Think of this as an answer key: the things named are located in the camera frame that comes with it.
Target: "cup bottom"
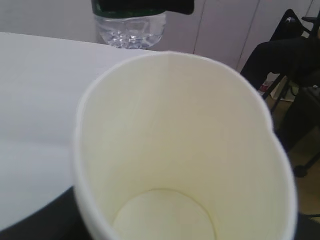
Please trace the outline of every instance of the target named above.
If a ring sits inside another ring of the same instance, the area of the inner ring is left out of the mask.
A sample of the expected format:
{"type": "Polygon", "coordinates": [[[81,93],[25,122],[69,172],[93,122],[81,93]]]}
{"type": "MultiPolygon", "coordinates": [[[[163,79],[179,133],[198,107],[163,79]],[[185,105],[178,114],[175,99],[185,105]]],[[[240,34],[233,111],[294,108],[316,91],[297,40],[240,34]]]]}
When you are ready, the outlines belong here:
{"type": "Polygon", "coordinates": [[[118,212],[114,229],[122,240],[214,240],[207,212],[192,198],[155,189],[129,200],[118,212]]]}

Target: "bottle bottom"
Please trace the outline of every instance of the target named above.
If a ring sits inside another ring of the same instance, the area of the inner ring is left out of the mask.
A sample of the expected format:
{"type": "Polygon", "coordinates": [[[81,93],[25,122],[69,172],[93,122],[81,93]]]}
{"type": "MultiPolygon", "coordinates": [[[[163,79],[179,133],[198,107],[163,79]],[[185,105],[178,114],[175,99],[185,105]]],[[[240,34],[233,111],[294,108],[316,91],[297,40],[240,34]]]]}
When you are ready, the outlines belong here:
{"type": "Polygon", "coordinates": [[[137,37],[135,35],[128,35],[123,33],[100,31],[100,35],[106,44],[119,49],[147,49],[157,44],[162,35],[149,35],[137,37]]]}

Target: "white table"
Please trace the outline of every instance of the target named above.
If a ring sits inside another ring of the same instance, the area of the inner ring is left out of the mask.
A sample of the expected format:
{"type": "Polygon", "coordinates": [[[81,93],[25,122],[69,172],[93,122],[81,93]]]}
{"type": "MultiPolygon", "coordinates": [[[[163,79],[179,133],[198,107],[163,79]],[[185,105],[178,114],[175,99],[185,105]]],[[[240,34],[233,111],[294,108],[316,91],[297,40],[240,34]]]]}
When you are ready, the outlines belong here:
{"type": "Polygon", "coordinates": [[[72,185],[79,98],[114,64],[145,53],[0,32],[0,230],[72,185]]]}

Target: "floor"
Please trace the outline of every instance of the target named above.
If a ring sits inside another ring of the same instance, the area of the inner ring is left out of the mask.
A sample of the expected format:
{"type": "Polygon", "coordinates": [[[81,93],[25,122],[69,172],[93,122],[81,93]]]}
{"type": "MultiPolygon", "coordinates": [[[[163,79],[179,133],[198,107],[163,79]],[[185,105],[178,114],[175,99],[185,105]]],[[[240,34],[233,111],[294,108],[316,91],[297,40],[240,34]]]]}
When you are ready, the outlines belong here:
{"type": "MultiPolygon", "coordinates": [[[[266,100],[268,106],[272,106],[274,100],[270,97],[266,100]]],[[[274,114],[274,126],[277,128],[284,117],[290,102],[281,101],[274,114]]],[[[292,167],[304,165],[320,150],[320,130],[315,128],[306,135],[289,153],[292,167]]],[[[295,178],[299,211],[303,214],[320,214],[320,160],[308,171],[303,178],[295,178]]],[[[320,217],[314,218],[320,223],[320,217]]]]}

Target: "leg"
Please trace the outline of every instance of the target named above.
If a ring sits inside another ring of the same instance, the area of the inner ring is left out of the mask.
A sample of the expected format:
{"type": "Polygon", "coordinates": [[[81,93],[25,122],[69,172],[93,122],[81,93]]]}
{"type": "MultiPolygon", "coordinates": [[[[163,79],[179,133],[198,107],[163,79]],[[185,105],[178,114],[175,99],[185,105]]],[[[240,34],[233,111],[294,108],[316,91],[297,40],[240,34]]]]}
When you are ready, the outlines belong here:
{"type": "Polygon", "coordinates": [[[269,73],[286,75],[291,71],[305,41],[306,38],[298,37],[259,44],[244,65],[241,75],[258,90],[269,73]]]}

